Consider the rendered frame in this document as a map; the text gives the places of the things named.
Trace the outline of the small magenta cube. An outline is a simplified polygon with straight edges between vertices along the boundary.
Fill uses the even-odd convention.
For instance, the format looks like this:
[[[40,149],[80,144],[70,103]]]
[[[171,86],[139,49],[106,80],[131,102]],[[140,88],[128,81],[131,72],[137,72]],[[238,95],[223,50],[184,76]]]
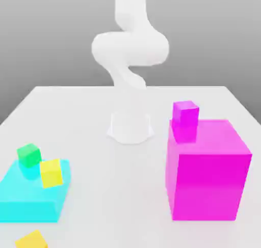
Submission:
[[[199,106],[193,101],[173,103],[171,127],[177,143],[191,143],[196,140]]]

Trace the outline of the small yellow cube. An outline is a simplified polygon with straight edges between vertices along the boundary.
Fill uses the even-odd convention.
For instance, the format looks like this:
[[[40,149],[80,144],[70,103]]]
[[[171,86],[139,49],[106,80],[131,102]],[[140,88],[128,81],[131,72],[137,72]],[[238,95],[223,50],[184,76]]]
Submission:
[[[40,174],[43,188],[60,186],[63,184],[62,170],[59,159],[41,161]]]

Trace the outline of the large magenta box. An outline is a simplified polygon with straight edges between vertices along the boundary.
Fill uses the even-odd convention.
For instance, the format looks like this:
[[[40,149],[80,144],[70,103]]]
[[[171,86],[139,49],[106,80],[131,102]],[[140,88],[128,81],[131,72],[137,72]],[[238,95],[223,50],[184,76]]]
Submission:
[[[200,120],[181,142],[168,131],[165,186],[174,221],[236,219],[252,153],[228,120]]]

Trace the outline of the small orange cube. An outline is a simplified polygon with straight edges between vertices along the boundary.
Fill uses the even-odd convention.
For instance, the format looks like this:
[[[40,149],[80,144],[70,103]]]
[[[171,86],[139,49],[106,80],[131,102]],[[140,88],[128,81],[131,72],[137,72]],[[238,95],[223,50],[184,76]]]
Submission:
[[[48,244],[39,230],[18,239],[15,241],[15,245],[16,248],[48,248]]]

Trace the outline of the large cyan box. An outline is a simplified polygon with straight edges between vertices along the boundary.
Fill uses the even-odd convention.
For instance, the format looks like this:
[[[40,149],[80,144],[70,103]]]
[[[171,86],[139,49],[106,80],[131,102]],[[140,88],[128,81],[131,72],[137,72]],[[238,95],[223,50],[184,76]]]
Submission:
[[[15,160],[0,181],[0,223],[56,223],[71,182],[69,161],[60,163],[63,184],[44,188],[40,165],[26,168]]]

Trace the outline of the small green cube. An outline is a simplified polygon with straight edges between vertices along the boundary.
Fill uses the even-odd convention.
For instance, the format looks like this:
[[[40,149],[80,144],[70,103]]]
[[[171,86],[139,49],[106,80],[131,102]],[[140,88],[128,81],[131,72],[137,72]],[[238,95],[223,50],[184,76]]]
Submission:
[[[26,168],[31,168],[42,160],[40,149],[34,144],[18,148],[17,155],[19,162]]]

